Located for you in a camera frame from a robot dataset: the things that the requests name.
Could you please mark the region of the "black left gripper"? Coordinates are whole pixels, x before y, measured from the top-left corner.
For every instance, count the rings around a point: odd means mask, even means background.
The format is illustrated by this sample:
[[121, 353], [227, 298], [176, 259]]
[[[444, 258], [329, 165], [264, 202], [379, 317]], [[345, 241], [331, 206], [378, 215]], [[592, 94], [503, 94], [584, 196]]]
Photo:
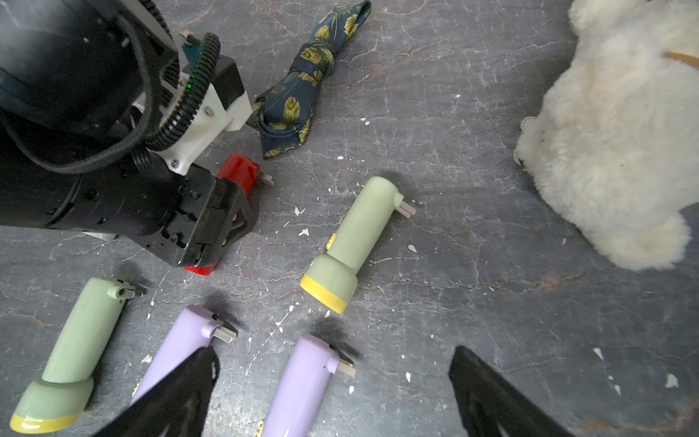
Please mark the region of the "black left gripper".
[[156, 158], [139, 171], [131, 157], [95, 172], [41, 169], [1, 139], [1, 223], [125, 236], [172, 267], [215, 264], [257, 221], [243, 187], [198, 165], [185, 176]]

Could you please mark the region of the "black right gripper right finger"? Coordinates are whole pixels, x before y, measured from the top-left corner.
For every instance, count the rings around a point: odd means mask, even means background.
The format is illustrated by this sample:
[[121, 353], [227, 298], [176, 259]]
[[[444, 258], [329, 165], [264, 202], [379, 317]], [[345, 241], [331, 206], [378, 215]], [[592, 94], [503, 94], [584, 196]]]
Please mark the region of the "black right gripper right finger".
[[569, 436], [473, 351], [455, 348], [449, 377], [470, 436]]

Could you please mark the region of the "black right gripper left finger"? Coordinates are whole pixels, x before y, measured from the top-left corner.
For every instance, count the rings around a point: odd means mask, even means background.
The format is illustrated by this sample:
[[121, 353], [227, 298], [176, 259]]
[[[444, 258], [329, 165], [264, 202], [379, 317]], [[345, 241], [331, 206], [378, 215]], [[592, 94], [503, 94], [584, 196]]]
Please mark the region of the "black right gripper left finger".
[[200, 436], [219, 374], [213, 348], [200, 348], [96, 435]]

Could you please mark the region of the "red flashlight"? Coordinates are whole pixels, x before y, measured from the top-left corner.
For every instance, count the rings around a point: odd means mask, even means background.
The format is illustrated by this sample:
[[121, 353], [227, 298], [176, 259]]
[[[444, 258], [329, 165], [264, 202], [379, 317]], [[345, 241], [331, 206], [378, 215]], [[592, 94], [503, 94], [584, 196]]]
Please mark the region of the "red flashlight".
[[202, 276], [214, 271], [229, 246], [254, 228], [258, 216], [250, 195], [260, 184], [274, 181], [240, 154], [229, 156], [217, 175], [199, 165], [189, 169], [181, 190], [187, 227], [180, 267]]

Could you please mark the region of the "green flashlight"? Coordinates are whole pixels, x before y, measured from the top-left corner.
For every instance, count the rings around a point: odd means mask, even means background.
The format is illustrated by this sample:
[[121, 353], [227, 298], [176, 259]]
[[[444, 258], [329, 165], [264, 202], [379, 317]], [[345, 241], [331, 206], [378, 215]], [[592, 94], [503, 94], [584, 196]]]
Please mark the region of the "green flashlight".
[[74, 425], [85, 411], [93, 373], [134, 285], [111, 278], [90, 279], [56, 341], [42, 376], [29, 384], [10, 428], [17, 433], [54, 433]]
[[344, 313], [358, 288], [357, 274], [395, 211], [408, 219], [416, 214], [392, 182], [371, 178], [329, 240], [326, 251], [311, 262], [300, 287], [329, 310]]

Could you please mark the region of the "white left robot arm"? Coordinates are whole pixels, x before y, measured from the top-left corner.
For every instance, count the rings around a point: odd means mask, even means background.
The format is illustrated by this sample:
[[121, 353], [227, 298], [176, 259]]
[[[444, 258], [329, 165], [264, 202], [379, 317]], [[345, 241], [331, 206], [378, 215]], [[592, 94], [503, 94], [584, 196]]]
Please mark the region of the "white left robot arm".
[[197, 159], [250, 113], [218, 37], [177, 47], [151, 1], [5, 1], [1, 222], [122, 235], [208, 275], [255, 223], [260, 169]]

